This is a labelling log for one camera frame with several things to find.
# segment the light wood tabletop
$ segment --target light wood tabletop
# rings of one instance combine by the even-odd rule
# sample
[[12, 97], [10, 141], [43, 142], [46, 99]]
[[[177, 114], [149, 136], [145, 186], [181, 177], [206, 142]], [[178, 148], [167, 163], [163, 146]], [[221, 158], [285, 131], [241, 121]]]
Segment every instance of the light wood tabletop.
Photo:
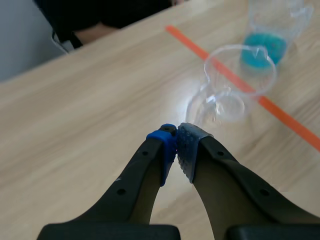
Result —
[[[278, 68], [267, 97], [320, 136], [320, 2]], [[185, 120], [204, 62], [166, 31], [208, 53], [242, 42], [246, 0], [191, 0], [0, 85], [0, 239], [36, 239], [108, 189], [148, 133]], [[240, 123], [210, 130], [235, 158], [320, 216], [320, 153], [257, 105]], [[201, 199], [175, 161], [152, 223], [183, 239], [213, 239]]]

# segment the transparent plastic bottle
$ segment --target transparent plastic bottle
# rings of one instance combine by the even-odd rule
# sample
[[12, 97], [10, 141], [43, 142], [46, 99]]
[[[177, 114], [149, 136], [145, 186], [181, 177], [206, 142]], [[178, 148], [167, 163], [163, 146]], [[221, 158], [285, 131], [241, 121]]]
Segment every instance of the transparent plastic bottle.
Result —
[[[304, 0], [248, 0], [249, 24], [243, 44], [264, 46], [274, 64], [278, 64], [293, 40], [308, 26], [313, 13], [311, 5]], [[248, 64], [254, 61], [245, 58]]]
[[[243, 55], [265, 67], [252, 67]], [[277, 81], [276, 66], [262, 46], [223, 46], [206, 59], [204, 73], [208, 82], [189, 102], [185, 119], [199, 127], [243, 119]]]

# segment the screw hole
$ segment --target screw hole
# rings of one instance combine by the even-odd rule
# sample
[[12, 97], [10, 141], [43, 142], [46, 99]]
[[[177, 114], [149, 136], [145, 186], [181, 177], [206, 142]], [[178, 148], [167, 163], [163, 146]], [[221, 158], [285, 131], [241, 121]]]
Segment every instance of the screw hole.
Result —
[[265, 190], [265, 189], [261, 189], [260, 190], [260, 193], [263, 195], [263, 196], [269, 196], [270, 195], [270, 193], [268, 192], [268, 190]]
[[121, 188], [121, 189], [119, 189], [118, 191], [116, 191], [116, 193], [117, 193], [118, 195], [123, 195], [123, 194], [126, 193], [126, 190], [124, 190], [123, 188]]

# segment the orange tape line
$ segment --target orange tape line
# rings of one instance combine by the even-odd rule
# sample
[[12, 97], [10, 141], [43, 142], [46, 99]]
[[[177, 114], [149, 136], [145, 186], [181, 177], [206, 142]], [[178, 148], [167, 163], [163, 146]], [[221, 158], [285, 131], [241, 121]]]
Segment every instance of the orange tape line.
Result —
[[[183, 43], [187, 48], [189, 48], [196, 55], [198, 55], [202, 60], [206, 60], [206, 58], [209, 56], [209, 53], [207, 53], [201, 47], [199, 47], [194, 42], [192, 42], [176, 27], [169, 25], [165, 29], [172, 36], [174, 36], [181, 43]], [[228, 69], [221, 62], [218, 62], [217, 60], [215, 60], [215, 62], [216, 62], [215, 64], [219, 66], [218, 70], [223, 75], [225, 75], [236, 87], [238, 87], [243, 91], [250, 90], [251, 87], [245, 81], [243, 81], [239, 76], [234, 74], [230, 69]], [[317, 149], [320, 152], [320, 138], [317, 137], [313, 132], [311, 132], [308, 128], [306, 128], [300, 122], [295, 120], [288, 113], [283, 111], [280, 107], [274, 104], [267, 97], [262, 96], [258, 102], [267, 111], [269, 111], [272, 115], [278, 118], [283, 124], [291, 128], [296, 134], [298, 134], [301, 138], [303, 138], [306, 142], [308, 142], [311, 146], [313, 146], [315, 149]]]

